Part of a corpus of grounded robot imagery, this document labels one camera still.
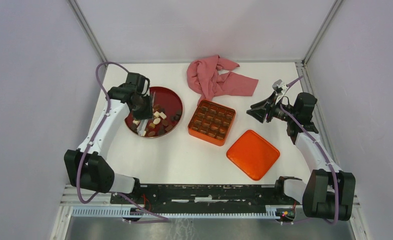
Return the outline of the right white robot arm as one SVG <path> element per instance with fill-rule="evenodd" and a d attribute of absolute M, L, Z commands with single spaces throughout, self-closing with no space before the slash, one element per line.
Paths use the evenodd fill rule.
<path fill-rule="evenodd" d="M 297 177 L 281 176 L 273 190 L 274 200 L 286 204 L 294 199 L 302 205 L 306 217 L 335 224 L 352 216 L 356 179 L 351 172 L 343 171 L 324 149 L 312 121 L 317 101 L 312 94 L 301 92 L 293 105 L 284 104 L 279 94 L 273 92 L 251 105 L 246 113 L 260 123 L 269 123 L 273 118 L 286 122 L 287 135 L 311 171 L 307 183 Z"/>

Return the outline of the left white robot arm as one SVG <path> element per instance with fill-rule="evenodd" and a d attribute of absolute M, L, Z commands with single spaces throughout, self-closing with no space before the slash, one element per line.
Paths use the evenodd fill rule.
<path fill-rule="evenodd" d="M 150 80 L 139 73 L 128 73 L 126 80 L 105 92 L 106 103 L 93 129 L 77 149 L 69 149 L 64 163 L 72 186 L 99 193 L 120 192 L 130 204 L 142 197 L 139 180 L 116 173 L 108 163 L 108 151 L 127 117 L 152 117 L 153 97 Z"/>

